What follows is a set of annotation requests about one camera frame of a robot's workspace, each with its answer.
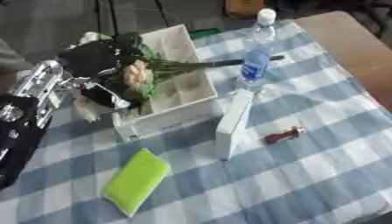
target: blue checkered tablecloth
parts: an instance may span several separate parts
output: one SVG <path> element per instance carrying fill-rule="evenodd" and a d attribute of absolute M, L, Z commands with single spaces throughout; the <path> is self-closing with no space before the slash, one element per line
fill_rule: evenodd
<path fill-rule="evenodd" d="M 243 55 L 249 30 L 195 41 L 202 60 Z M 214 155 L 219 119 L 184 123 L 122 143 L 109 115 L 93 124 L 64 107 L 12 187 L 0 223 L 346 223 L 386 213 L 392 200 L 390 114 L 302 28 L 277 25 L 278 54 L 230 161 Z M 225 108 L 238 66 L 207 72 Z M 266 146 L 268 132 L 302 125 L 301 137 Z M 102 187 L 141 147 L 170 174 L 128 219 Z"/>

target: floor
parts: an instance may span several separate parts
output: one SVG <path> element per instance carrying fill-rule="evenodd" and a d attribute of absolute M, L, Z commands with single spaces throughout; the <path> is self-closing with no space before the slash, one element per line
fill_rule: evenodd
<path fill-rule="evenodd" d="M 107 34 L 113 33 L 107 0 L 99 1 L 102 30 Z M 249 27 L 254 22 L 252 19 L 222 16 L 222 0 L 161 2 L 170 25 L 186 24 L 191 31 L 206 28 L 227 31 Z M 317 6 L 312 1 L 302 4 L 297 12 L 293 12 L 287 4 L 282 6 L 286 9 L 280 16 L 285 18 L 321 12 L 316 10 Z M 148 32 L 165 27 L 154 0 L 115 0 L 115 7 L 120 32 Z M 359 14 L 358 18 L 370 30 L 375 29 L 367 17 Z M 7 6 L 0 6 L 0 38 L 33 63 L 52 59 L 88 31 L 97 31 L 95 0 L 10 0 Z M 382 41 L 392 47 L 392 29 L 385 33 Z"/>

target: red pen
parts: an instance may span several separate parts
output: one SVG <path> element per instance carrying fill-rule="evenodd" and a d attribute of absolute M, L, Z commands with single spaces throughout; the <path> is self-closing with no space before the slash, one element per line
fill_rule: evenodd
<path fill-rule="evenodd" d="M 264 141 L 266 144 L 275 144 L 278 141 L 288 139 L 288 138 L 295 138 L 299 136 L 299 133 L 304 133 L 304 127 L 297 127 L 293 126 L 291 130 L 279 133 L 279 134 L 270 134 L 264 137 Z"/>

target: yellow-green sponge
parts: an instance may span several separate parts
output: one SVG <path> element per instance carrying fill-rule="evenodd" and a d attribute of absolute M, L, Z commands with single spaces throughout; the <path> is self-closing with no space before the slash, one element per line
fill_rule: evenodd
<path fill-rule="evenodd" d="M 141 149 L 108 182 L 103 196 L 132 217 L 169 170 L 165 161 L 149 150 Z"/>

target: blue bottle label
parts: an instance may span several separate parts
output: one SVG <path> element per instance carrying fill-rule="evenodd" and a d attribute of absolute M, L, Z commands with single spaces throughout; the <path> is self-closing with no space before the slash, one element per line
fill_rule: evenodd
<path fill-rule="evenodd" d="M 267 66 L 270 62 L 270 57 L 265 52 L 259 52 L 257 54 L 257 58 L 257 64 L 250 61 L 245 61 L 242 64 L 241 73 L 246 80 L 257 81 L 263 77 L 265 70 L 267 69 Z"/>
<path fill-rule="evenodd" d="M 242 76 L 246 80 L 250 80 L 250 81 L 260 80 L 263 77 L 265 70 L 267 69 L 267 65 L 268 65 L 267 63 L 260 66 L 260 65 L 255 65 L 253 63 L 245 62 L 242 65 L 242 70 L 241 70 Z"/>

